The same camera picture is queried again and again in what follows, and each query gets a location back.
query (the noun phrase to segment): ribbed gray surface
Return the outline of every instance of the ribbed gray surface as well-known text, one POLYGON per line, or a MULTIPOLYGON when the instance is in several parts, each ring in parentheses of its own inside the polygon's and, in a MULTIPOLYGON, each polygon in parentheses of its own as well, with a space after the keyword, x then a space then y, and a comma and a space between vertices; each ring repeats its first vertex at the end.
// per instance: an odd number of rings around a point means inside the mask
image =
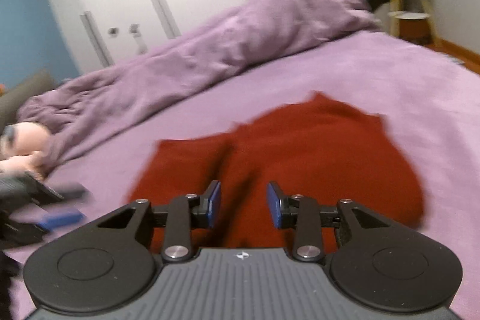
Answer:
MULTIPOLYGON (((29 320, 65 320, 38 310, 29 320)), ((186 264, 168 265, 137 301, 109 314, 78 320, 379 320, 404 316, 370 311, 347 300, 314 264, 283 249, 202 250, 186 264), (242 252, 248 257, 238 256, 242 252)), ((446 309, 409 320, 453 320, 446 309)))

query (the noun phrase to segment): red garment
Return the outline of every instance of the red garment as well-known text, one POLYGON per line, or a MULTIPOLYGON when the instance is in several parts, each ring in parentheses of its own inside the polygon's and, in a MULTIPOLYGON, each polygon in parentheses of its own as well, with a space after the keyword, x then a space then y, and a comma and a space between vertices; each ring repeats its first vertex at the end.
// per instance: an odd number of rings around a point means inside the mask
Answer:
MULTIPOLYGON (((387 217, 416 226, 423 213, 418 180, 391 144, 377 116, 317 93, 305 103, 280 107, 230 133, 194 140, 165 140, 130 199, 154 205, 175 196, 202 193, 222 182, 215 228, 195 230, 204 247, 290 247, 292 232, 274 228, 266 185, 277 181, 286 194, 335 205, 354 199, 387 217)), ((335 240, 323 230, 325 248, 335 240)), ((163 231, 155 232, 158 251, 163 231)))

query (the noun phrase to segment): orange baseboard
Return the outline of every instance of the orange baseboard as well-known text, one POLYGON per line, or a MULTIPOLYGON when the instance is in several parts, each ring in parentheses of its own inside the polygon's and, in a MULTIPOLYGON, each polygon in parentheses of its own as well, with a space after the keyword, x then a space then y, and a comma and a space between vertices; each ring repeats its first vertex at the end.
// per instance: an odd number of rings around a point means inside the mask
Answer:
POLYGON ((456 57, 464 62, 464 67, 480 75, 480 55, 463 46, 441 39, 441 48, 429 48, 456 57))

